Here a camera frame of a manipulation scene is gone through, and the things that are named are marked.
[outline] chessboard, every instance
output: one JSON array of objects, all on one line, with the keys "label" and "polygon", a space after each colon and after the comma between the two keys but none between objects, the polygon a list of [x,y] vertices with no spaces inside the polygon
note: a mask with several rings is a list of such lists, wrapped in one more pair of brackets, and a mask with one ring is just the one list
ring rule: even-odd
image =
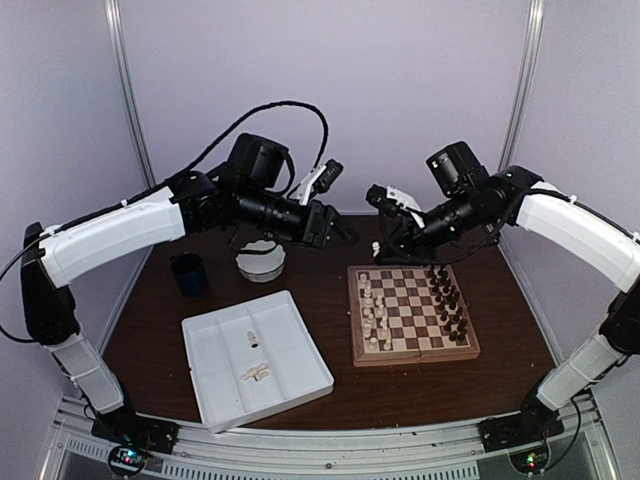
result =
[{"label": "chessboard", "polygon": [[348,269],[356,367],[470,360],[480,355],[450,266]]}]

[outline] white wall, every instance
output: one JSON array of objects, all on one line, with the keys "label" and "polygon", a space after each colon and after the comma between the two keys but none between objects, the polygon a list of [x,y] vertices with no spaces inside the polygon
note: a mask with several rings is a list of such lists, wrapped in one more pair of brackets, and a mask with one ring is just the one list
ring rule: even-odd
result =
[{"label": "white wall", "polygon": [[[466,139],[488,168],[497,167],[528,3],[123,2],[157,177],[194,159],[250,108],[295,99],[325,113],[326,158],[345,165],[326,201],[343,212],[368,210],[372,183],[411,191],[425,205],[441,201],[424,160],[443,146]],[[299,175],[308,171],[321,134],[312,114],[281,109],[245,125],[289,146]],[[227,158],[234,139],[207,168]]]},{"label": "white wall", "polygon": [[[24,228],[64,223],[143,188],[102,0],[5,1],[0,8],[0,263]],[[140,254],[72,286],[98,342]],[[26,335],[18,269],[0,286],[0,322]],[[0,337],[0,477],[33,478],[67,381],[50,355]]]},{"label": "white wall", "polygon": [[[515,163],[640,230],[640,4],[547,2]],[[550,242],[505,233],[564,356],[604,319],[603,277]],[[594,387],[625,479],[640,471],[640,363]]]}]

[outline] robotic arm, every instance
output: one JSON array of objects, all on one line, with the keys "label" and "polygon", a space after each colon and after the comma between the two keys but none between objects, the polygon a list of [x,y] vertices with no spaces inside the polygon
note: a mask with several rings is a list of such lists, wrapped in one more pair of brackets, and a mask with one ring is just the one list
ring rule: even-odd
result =
[{"label": "robotic arm", "polygon": [[25,232],[21,281],[27,330],[49,350],[83,392],[95,415],[94,435],[139,449],[170,453],[177,425],[136,415],[124,385],[109,371],[75,319],[69,284],[83,273],[130,252],[214,227],[248,225],[304,247],[350,243],[356,235],[330,205],[311,198],[326,192],[342,171],[329,160],[304,183],[304,203],[272,192],[288,150],[241,134],[229,159],[208,173],[189,171],[132,203]]},{"label": "robotic arm", "polygon": [[600,328],[530,392],[521,412],[480,424],[486,451],[511,448],[561,433],[557,411],[628,356],[640,353],[640,244],[637,233],[567,197],[538,175],[512,166],[493,176],[464,142],[449,145],[427,160],[448,201],[428,212],[393,187],[370,188],[367,201],[383,216],[400,217],[375,262],[430,265],[435,249],[475,227],[491,233],[453,261],[496,239],[503,225],[542,235],[592,265],[620,290]]}]

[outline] chessboard border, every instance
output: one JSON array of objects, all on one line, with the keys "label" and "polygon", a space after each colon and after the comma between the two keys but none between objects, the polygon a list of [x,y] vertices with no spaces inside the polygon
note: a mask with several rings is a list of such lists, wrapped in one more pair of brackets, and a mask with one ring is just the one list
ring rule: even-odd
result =
[{"label": "chessboard border", "polygon": [[353,365],[356,367],[372,367],[372,366],[386,366],[386,365],[407,365],[414,363],[438,363],[438,362],[451,362],[459,360],[473,360],[480,355],[480,343],[476,336],[471,316],[467,304],[463,300],[462,290],[455,277],[453,269],[450,265],[446,268],[449,271],[449,278],[451,283],[455,284],[456,288],[460,292],[460,305],[465,313],[464,318],[468,320],[467,323],[467,339],[469,341],[468,347],[461,347],[449,350],[429,350],[416,352],[375,352],[369,353],[365,350],[362,331],[362,319],[360,321],[354,320],[354,315],[361,315],[360,313],[360,290],[358,287],[358,278],[355,272],[358,270],[416,270],[426,269],[427,267],[411,266],[411,265],[352,265],[347,268],[347,289],[349,293],[349,322],[351,323],[351,350],[353,352]]}]

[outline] chessboard square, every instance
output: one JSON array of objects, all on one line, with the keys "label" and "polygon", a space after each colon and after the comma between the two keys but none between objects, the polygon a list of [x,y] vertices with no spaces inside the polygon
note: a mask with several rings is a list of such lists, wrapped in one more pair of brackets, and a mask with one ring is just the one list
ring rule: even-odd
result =
[{"label": "chessboard square", "polygon": [[416,327],[402,327],[404,338],[417,338]]},{"label": "chessboard square", "polygon": [[420,350],[417,338],[407,338],[407,350]]},{"label": "chessboard square", "polygon": [[427,331],[429,332],[430,337],[448,337],[449,334],[442,330],[442,327],[439,326],[427,326]]},{"label": "chessboard square", "polygon": [[441,338],[438,337],[429,337],[429,341],[431,342],[431,346],[433,348],[442,348],[444,347],[444,342]]},{"label": "chessboard square", "polygon": [[394,338],[391,340],[391,345],[393,345],[393,350],[395,352],[407,351],[407,341],[404,338]]},{"label": "chessboard square", "polygon": [[431,339],[428,337],[419,337],[418,346],[420,350],[431,350]]}]

